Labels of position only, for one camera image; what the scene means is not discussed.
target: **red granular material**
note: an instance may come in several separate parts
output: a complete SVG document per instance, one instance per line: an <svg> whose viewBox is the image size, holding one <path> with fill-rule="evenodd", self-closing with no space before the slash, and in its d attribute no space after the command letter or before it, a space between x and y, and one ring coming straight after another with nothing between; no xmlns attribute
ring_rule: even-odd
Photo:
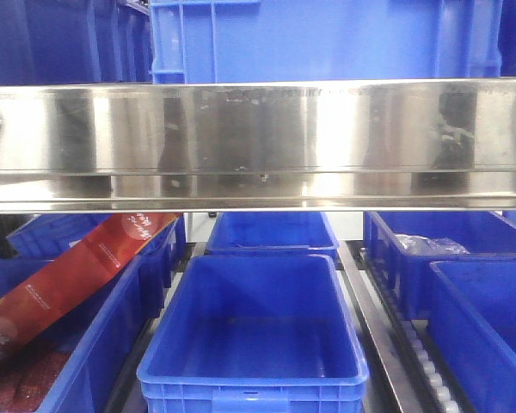
<svg viewBox="0 0 516 413"><path fill-rule="evenodd" d="M0 411L36 411L70 354L28 346L0 369Z"/></svg>

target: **red product bag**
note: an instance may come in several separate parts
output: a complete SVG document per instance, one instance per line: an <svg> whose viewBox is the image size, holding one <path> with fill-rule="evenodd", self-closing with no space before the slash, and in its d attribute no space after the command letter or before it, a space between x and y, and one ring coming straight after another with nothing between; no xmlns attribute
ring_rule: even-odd
<svg viewBox="0 0 516 413"><path fill-rule="evenodd" d="M115 277L179 213L118 213L0 299L0 362Z"/></svg>

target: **stainless steel shelf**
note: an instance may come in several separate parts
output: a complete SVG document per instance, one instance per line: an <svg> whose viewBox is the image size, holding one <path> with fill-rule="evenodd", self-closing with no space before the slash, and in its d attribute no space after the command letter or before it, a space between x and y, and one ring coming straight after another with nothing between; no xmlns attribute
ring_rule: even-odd
<svg viewBox="0 0 516 413"><path fill-rule="evenodd" d="M363 412L474 413L428 339L424 324L411 324L398 316L390 292L364 266L355 244L341 243L339 281L371 371ZM203 243L197 243L192 256L202 255L204 249ZM173 280L167 308L181 277L178 273ZM150 324L134 346L106 413L146 411L135 367L159 321Z"/></svg>
<svg viewBox="0 0 516 413"><path fill-rule="evenodd" d="M0 87L0 213L516 208L516 78Z"/></svg>

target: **clear plastic bag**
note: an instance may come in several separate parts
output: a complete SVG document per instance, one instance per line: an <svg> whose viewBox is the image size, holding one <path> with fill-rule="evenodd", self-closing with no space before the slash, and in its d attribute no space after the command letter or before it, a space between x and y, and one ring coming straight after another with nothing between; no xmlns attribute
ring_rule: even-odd
<svg viewBox="0 0 516 413"><path fill-rule="evenodd" d="M451 254L469 254L460 243L450 238L427 238L420 235L396 234L408 254L414 256L444 256Z"/></svg>

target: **bin handle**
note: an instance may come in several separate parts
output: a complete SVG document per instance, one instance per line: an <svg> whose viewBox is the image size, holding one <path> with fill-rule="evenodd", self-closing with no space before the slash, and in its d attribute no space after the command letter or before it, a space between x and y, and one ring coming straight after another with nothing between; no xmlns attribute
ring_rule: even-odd
<svg viewBox="0 0 516 413"><path fill-rule="evenodd" d="M239 243L235 244L235 247L240 248L241 250L311 250L313 248L311 245L268 245L266 247L264 245L249 246Z"/></svg>
<svg viewBox="0 0 516 413"><path fill-rule="evenodd" d="M288 391L250 388L215 390L212 413L289 413Z"/></svg>

